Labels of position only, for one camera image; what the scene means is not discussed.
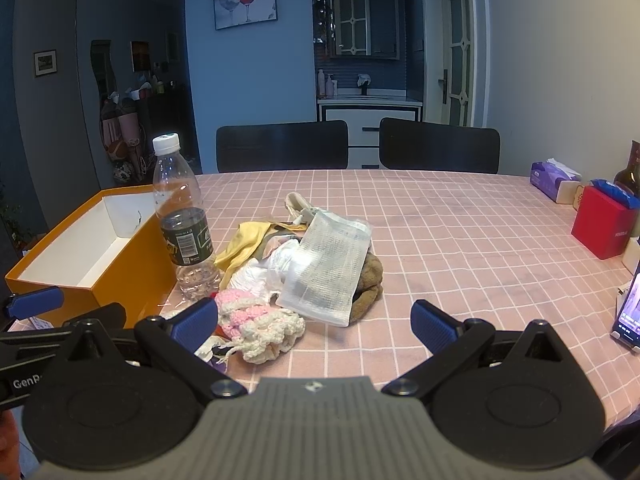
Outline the person's left hand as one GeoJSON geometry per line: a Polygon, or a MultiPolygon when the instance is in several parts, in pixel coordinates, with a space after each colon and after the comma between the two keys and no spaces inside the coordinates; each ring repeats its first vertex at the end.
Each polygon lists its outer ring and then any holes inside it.
{"type": "Polygon", "coordinates": [[[1,413],[0,474],[2,479],[20,480],[20,435],[10,411],[1,413]]]}

